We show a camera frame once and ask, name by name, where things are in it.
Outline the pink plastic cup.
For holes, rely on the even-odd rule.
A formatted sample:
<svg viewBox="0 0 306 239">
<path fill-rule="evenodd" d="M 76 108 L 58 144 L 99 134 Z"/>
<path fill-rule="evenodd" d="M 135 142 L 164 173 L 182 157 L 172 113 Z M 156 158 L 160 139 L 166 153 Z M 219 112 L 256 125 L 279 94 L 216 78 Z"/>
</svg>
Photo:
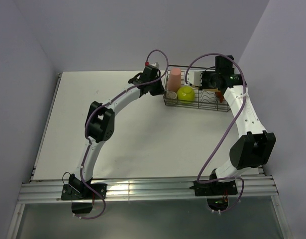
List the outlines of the pink plastic cup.
<svg viewBox="0 0 306 239">
<path fill-rule="evenodd" d="M 177 92 L 181 87 L 181 69 L 172 68 L 167 79 L 167 90 L 172 92 Z"/>
</svg>

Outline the speckled ceramic cup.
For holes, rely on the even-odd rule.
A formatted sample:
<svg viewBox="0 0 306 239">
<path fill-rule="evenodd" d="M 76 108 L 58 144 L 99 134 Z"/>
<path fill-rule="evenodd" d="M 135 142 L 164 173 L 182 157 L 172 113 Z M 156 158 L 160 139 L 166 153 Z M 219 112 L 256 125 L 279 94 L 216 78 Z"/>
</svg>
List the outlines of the speckled ceramic cup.
<svg viewBox="0 0 306 239">
<path fill-rule="evenodd" d="M 177 100 L 177 93 L 173 91 L 167 91 L 166 92 L 166 98 L 172 101 Z"/>
</svg>

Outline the lime green bowl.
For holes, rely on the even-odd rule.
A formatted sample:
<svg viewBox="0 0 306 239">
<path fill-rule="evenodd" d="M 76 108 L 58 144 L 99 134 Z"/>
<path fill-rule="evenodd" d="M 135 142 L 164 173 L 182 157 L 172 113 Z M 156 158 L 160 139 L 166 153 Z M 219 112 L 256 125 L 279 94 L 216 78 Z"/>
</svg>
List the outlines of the lime green bowl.
<svg viewBox="0 0 306 239">
<path fill-rule="evenodd" d="M 195 100 L 195 92 L 191 86 L 182 86 L 177 90 L 177 99 L 180 103 L 190 104 Z"/>
</svg>

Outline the yellow cream floral plate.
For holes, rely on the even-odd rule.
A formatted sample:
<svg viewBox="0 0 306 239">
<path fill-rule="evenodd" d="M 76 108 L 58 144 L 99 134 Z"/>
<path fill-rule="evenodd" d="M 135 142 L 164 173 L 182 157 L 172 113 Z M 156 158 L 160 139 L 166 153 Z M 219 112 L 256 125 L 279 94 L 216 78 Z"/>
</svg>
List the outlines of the yellow cream floral plate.
<svg viewBox="0 0 306 239">
<path fill-rule="evenodd" d="M 193 84 L 190 84 L 190 86 L 194 89 L 199 90 L 199 91 L 209 91 L 209 92 L 218 92 L 219 91 L 217 88 L 205 88 L 205 87 L 196 86 L 196 85 L 193 85 Z"/>
</svg>

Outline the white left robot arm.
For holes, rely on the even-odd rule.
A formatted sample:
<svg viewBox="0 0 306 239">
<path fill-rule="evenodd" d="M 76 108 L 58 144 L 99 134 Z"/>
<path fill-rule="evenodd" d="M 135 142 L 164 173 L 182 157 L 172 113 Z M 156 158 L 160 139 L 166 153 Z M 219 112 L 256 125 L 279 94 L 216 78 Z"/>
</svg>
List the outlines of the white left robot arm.
<svg viewBox="0 0 306 239">
<path fill-rule="evenodd" d="M 101 148 L 108 141 L 115 127 L 117 114 L 134 100 L 150 93 L 152 96 L 165 93 L 161 82 L 158 63 L 145 63 L 144 70 L 129 79 L 124 90 L 104 103 L 92 102 L 85 123 L 86 151 L 77 167 L 77 172 L 69 177 L 69 187 L 79 199 L 91 192 L 94 166 Z"/>
</svg>

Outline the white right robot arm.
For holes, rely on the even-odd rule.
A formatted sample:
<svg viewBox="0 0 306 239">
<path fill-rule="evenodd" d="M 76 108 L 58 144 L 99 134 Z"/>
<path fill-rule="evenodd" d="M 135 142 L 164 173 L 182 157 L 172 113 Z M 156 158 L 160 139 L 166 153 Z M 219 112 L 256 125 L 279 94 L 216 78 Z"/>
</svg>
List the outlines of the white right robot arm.
<svg viewBox="0 0 306 239">
<path fill-rule="evenodd" d="M 209 181 L 209 189 L 220 194 L 226 188 L 226 182 L 236 179 L 251 168 L 265 165 L 276 142 L 274 133 L 267 132 L 260 122 L 248 93 L 248 87 L 242 72 L 237 68 L 232 56 L 217 54 L 215 70 L 202 77 L 203 86 L 218 89 L 233 114 L 234 124 L 238 130 L 238 140 L 229 151 L 229 159 L 213 170 L 214 179 Z"/>
</svg>

